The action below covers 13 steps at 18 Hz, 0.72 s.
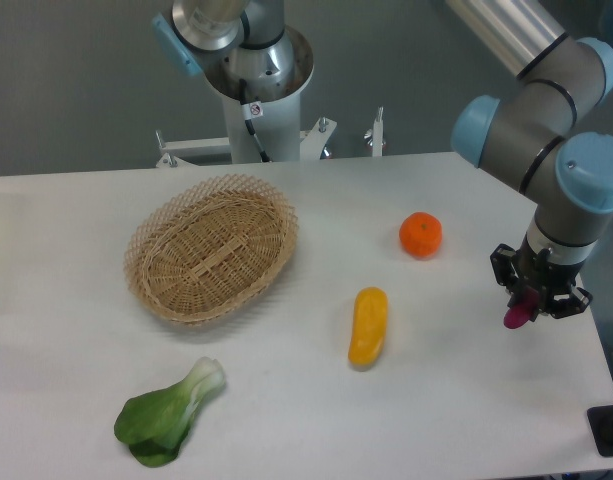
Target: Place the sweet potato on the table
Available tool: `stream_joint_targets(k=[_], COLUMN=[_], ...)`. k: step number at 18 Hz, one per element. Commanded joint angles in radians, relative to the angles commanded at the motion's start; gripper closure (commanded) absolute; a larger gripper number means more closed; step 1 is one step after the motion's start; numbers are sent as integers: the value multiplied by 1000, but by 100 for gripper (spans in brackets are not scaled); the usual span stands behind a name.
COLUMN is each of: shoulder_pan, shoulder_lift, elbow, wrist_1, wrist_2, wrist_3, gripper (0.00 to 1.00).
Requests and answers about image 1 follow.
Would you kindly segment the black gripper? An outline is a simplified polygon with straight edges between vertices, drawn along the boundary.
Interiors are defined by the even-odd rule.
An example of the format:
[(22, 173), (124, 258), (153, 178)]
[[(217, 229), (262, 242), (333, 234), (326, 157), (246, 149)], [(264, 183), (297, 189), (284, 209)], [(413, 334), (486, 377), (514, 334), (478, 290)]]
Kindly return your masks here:
[(529, 302), (535, 307), (530, 316), (562, 319), (583, 313), (593, 295), (577, 287), (580, 263), (556, 259), (553, 246), (533, 247), (525, 237), (518, 251), (499, 244), (490, 255), (495, 281), (509, 295), (507, 307)]

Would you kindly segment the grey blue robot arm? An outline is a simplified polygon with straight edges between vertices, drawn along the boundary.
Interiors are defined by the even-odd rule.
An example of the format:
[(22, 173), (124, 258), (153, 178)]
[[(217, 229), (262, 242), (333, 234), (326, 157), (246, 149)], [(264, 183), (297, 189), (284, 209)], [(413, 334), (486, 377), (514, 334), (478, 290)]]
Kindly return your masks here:
[(509, 293), (505, 326), (580, 314), (591, 294), (576, 278), (613, 217), (613, 136), (575, 125), (613, 88), (613, 49), (576, 40), (536, 1), (454, 1), (452, 10), (521, 83), (509, 102), (471, 101), (451, 145), (536, 205), (518, 248), (490, 261)]

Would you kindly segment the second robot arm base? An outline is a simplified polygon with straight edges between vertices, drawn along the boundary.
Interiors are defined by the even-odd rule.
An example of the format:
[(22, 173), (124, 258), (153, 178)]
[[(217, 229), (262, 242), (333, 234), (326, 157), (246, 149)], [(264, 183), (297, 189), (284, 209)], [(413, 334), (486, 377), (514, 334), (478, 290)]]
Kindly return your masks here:
[(312, 48), (286, 24), (282, 1), (174, 1), (151, 27), (178, 71), (203, 75), (240, 103), (282, 100), (302, 91), (314, 71)]

